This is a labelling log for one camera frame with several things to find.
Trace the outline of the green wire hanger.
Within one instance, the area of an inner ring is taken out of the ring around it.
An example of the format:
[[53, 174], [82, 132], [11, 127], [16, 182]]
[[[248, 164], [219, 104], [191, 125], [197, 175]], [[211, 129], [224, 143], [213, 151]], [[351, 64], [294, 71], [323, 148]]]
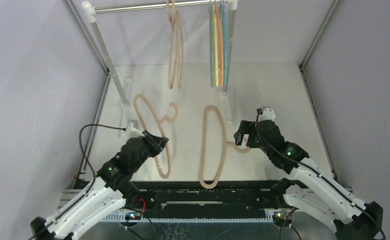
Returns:
[[213, 16], [213, 6], [210, 4], [208, 8], [209, 12], [209, 49], [210, 49], [210, 78], [211, 78], [211, 87], [215, 87], [215, 53], [214, 53], [214, 16]]

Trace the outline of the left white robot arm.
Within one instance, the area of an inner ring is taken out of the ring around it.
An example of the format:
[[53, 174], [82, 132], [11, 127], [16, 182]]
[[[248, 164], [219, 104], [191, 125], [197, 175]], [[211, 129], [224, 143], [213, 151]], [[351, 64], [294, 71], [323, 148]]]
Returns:
[[139, 189], [131, 179], [143, 163], [159, 155], [169, 139], [131, 130], [119, 152], [105, 162], [83, 190], [53, 215], [31, 223], [35, 240], [77, 240], [110, 213], [134, 208]]

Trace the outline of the yellow wire hanger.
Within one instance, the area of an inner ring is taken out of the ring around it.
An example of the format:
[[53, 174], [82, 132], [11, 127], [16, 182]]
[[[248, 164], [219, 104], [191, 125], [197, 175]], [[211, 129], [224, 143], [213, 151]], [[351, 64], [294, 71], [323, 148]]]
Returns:
[[216, 5], [212, 6], [213, 17], [213, 42], [214, 42], [214, 70], [215, 70], [215, 86], [219, 86], [219, 56], [218, 56], [218, 26]]

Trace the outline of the blue wire hanger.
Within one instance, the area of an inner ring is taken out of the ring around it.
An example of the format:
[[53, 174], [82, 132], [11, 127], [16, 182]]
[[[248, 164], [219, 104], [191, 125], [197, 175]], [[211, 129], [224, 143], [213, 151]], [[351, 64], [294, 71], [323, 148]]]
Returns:
[[222, 23], [222, 34], [223, 34], [223, 56], [224, 56], [224, 78], [223, 86], [227, 86], [228, 82], [228, 26], [227, 26], [227, 16], [225, 4], [220, 4], [220, 17]]

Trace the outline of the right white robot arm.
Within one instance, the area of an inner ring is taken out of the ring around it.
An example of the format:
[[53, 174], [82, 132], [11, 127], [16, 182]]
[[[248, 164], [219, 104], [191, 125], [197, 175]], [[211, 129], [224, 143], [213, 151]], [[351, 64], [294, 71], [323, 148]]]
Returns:
[[234, 134], [236, 145], [248, 135], [246, 146], [259, 148], [289, 177], [271, 188], [276, 209], [287, 205], [301, 210], [328, 226], [339, 240], [373, 240], [382, 230], [383, 209], [366, 203], [327, 175], [299, 145], [285, 141], [272, 120], [242, 120]]

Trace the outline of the orange wire hanger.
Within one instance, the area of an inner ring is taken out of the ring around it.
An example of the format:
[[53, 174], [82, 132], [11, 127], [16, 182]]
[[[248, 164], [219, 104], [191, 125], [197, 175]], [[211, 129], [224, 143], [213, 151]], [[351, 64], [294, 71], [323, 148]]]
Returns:
[[224, 86], [224, 39], [223, 39], [223, 26], [222, 26], [220, 5], [216, 5], [216, 21], [217, 21], [217, 34], [218, 34], [220, 86], [223, 87]]

